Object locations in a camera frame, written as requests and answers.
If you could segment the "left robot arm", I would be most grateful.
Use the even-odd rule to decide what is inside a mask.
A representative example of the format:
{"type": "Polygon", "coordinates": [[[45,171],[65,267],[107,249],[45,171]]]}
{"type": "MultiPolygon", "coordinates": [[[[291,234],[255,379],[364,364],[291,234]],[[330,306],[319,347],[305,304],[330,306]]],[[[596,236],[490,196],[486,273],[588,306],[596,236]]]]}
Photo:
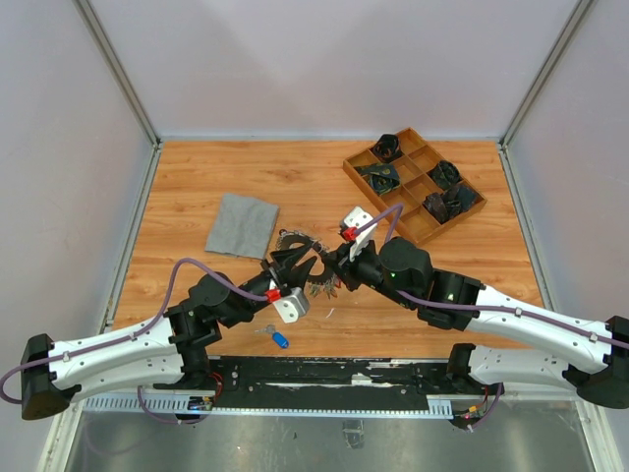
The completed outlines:
{"type": "Polygon", "coordinates": [[[164,300],[149,320],[83,339],[55,341],[42,333],[26,344],[20,364],[21,416],[55,416],[96,394],[136,386],[208,389],[218,378],[206,348],[222,328],[251,322],[273,307],[287,324],[310,305],[304,288],[315,259],[305,244],[275,251],[261,271],[236,286],[221,272],[183,258],[178,264],[203,270],[199,282],[176,305],[164,300]]]}

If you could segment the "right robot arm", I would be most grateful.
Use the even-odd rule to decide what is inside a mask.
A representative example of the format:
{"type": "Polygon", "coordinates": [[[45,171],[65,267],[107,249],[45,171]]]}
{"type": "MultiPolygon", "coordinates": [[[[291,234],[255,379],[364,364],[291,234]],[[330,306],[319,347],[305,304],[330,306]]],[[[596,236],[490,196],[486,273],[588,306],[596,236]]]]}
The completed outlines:
{"type": "Polygon", "coordinates": [[[546,384],[595,405],[628,406],[628,322],[574,318],[528,304],[466,275],[437,269],[401,237],[377,248],[345,243],[322,257],[349,290],[365,285],[440,329],[489,333],[527,345],[516,353],[472,343],[453,346],[447,385],[546,384]]]}

